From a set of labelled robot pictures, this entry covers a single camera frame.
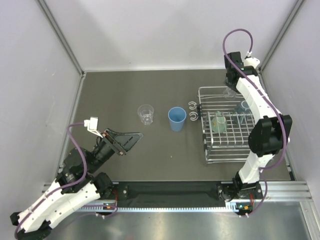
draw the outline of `gray tabletop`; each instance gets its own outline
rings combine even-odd
[[[125,156],[114,154],[100,169],[113,181],[214,181],[231,180],[243,163],[205,163],[200,121],[189,117],[181,132],[170,129],[172,107],[189,110],[198,102],[199,87],[222,85],[224,70],[163,70],[87,73],[75,122],[99,118],[99,130],[140,132],[144,137]],[[137,110],[142,104],[154,108],[154,122],[143,125]],[[95,136],[75,128],[74,137],[87,150]],[[289,180],[285,162],[265,171],[268,180]]]

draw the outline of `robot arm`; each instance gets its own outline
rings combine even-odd
[[[250,107],[255,121],[255,126],[248,137],[250,153],[244,166],[233,180],[236,192],[239,193],[254,189],[256,184],[259,183],[259,169],[264,168],[275,154],[283,148],[283,135],[276,113],[263,98],[265,97],[271,102],[260,84],[256,71],[260,61],[254,57],[247,57],[242,61],[240,52],[231,52],[228,56],[259,90],[258,92],[247,79],[242,78],[225,57],[225,67],[227,69],[225,84],[242,94]],[[278,109],[276,110],[281,116],[288,141],[292,119],[289,115],[282,115]]]
[[[63,219],[82,206],[97,199],[108,198],[113,183],[103,172],[95,173],[113,154],[126,155],[143,137],[142,133],[119,133],[107,128],[103,133],[97,131],[98,118],[84,121],[87,130],[97,135],[93,151],[81,148],[85,157],[87,172],[84,175],[84,162],[79,149],[72,149],[63,162],[62,171],[56,176],[49,189],[28,209],[14,212],[13,225],[18,226],[18,240],[42,240],[47,237]]]

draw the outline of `wall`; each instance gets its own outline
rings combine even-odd
[[[293,0],[46,0],[86,71],[223,68],[222,41],[252,32],[263,59]],[[227,50],[249,48],[237,33]]]
[[[274,104],[293,118],[292,165],[320,212],[320,1],[307,0],[264,71]]]
[[[0,233],[52,181],[80,76],[35,0],[0,1]]]

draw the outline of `metal hook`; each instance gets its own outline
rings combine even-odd
[[[188,104],[189,104],[189,106],[190,106],[190,107],[189,107],[190,110],[194,110],[194,109],[197,108],[197,103],[194,102],[194,101],[191,101],[191,102],[189,102]]]
[[[192,116],[192,117],[190,117],[191,121],[197,121],[199,118],[198,113],[196,113],[195,111],[190,112],[189,116]]]

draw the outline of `metal wire rack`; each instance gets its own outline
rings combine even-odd
[[[250,152],[248,136],[255,125],[254,117],[252,114],[235,112],[235,107],[245,99],[241,94],[237,94],[232,100],[226,99],[223,94],[226,88],[226,86],[205,86],[198,90],[207,163],[245,162]],[[212,130],[211,122],[216,117],[217,111],[221,112],[220,116],[226,120],[224,133]]]

